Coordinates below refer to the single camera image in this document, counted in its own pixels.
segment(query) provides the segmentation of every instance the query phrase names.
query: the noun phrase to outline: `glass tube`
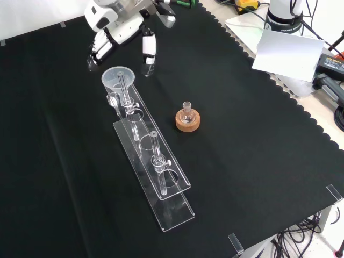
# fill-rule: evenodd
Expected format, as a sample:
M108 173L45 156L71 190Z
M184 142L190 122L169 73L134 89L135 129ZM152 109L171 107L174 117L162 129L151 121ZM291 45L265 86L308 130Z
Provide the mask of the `glass tube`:
M128 89L126 87L125 80L124 80L124 73L122 71L119 71L117 73L117 76L118 76L120 88L123 92L123 107L124 107L125 112L127 114L132 114L132 113L134 113L134 107L133 107L134 101L132 101L130 96L129 96L129 92L128 92Z
M160 145L157 139L157 131L152 131L150 133L150 139L152 141L153 147L153 154L154 154L154 162L159 163L162 160L161 153L160 153Z

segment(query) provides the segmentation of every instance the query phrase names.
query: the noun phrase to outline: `circular hole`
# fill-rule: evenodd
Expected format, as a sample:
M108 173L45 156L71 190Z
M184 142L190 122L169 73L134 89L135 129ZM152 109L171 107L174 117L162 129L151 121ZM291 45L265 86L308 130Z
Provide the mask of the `circular hole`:
M144 118L144 112L141 109L134 109L134 113L127 114L127 118L130 122L139 122Z
M142 149L145 149L146 151L150 151L153 149L152 142L151 142L151 136L149 134L146 134L140 139L140 146Z
M178 183L178 174L172 169L165 169L159 175L159 184L163 187L173 187Z

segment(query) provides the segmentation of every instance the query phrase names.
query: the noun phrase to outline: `wire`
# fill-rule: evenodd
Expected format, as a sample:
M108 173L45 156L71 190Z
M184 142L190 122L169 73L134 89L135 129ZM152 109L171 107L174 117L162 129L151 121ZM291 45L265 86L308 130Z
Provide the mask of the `wire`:
M306 4L307 4L307 8L308 8L308 13L310 14L310 16L312 16L311 15L310 5L308 4L308 0L306 0Z
M341 106L334 112L334 122L344 132L344 109Z
M186 7L190 7L190 3L186 3L186 2L183 2L183 1L177 1L177 4L180 4L180 5L186 6Z
M256 258L260 258L260 256L262 256L263 252L264 252L264 249L259 253L259 255Z
M300 17L300 15L296 15L296 14L294 13L294 7L295 7L295 5L296 5L296 1L297 1L297 0L295 0L294 3L292 3L292 0L290 0L290 4L289 4L289 11L290 11L290 14L291 14L292 16L294 16L295 18ZM309 17L309 18L311 18L312 16L311 16L311 11L310 11L309 6L308 6L308 10L309 10L309 13L310 13L309 16L308 16L308 15L303 15L303 14L301 14L301 15L302 15L303 17Z
M333 47L330 43L328 43L326 40L324 40L321 36L317 35L317 33L310 27L310 25L308 25L304 20L301 21L301 23L308 28L308 30L310 32L312 32L315 36L317 36L318 39L323 40L326 44L328 44L330 47L333 48L333 50L335 50L342 58L344 58L344 55L342 53L340 53L335 47Z
M314 18L314 15L315 15L315 13L316 13L317 6L318 6L318 0L316 0L316 5L315 5L315 7L314 7L314 11L313 11L313 15L312 15L312 20L311 20L311 27L313 26L313 18Z
M273 239L271 242L275 245L276 249L274 252L274 258L290 258L290 254L288 252L286 243L285 243L285 235L288 234L290 239L293 241L293 244L295 245L299 258L303 258L305 252L311 245L311 242L313 240L313 236L315 233L321 233L321 230L319 232L316 231L316 228L319 227L319 220L320 220L320 212L316 213L313 215L312 219L304 219L301 221L299 224L296 224L298 229L296 230L291 230L287 228L286 230L283 230L277 234L277 241ZM305 241L305 233L311 231L311 237L306 245L305 249L301 252L298 244L302 243ZM293 236L292 233L302 233L302 238L301 240L296 240Z
M261 17L260 15L258 15L257 13L255 13L254 11L250 10L249 8L246 8L246 7L241 7L239 5L236 5L236 4L232 4L232 3L229 3L229 1L231 0L226 0L226 1L219 1L219 0L216 0L218 3L220 4L224 4L224 5L231 5L231 6L236 6L238 8L242 8L244 9L245 11L248 11L250 13L253 13L254 15L256 15L257 17L259 17L261 20L263 20L263 22L265 22L265 19L263 17Z
M331 225L336 224L340 219L340 210L338 207L337 207L337 210L338 210L338 218L335 220L335 222L332 222Z

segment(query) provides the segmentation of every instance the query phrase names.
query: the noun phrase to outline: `clear acrylic stand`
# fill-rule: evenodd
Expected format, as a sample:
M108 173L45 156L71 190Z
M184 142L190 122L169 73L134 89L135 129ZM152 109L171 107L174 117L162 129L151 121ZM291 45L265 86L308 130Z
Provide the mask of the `clear acrylic stand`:
M133 85L134 72L113 67L102 82L120 121L113 123L124 150L165 232L195 214L183 191L191 187L159 128Z

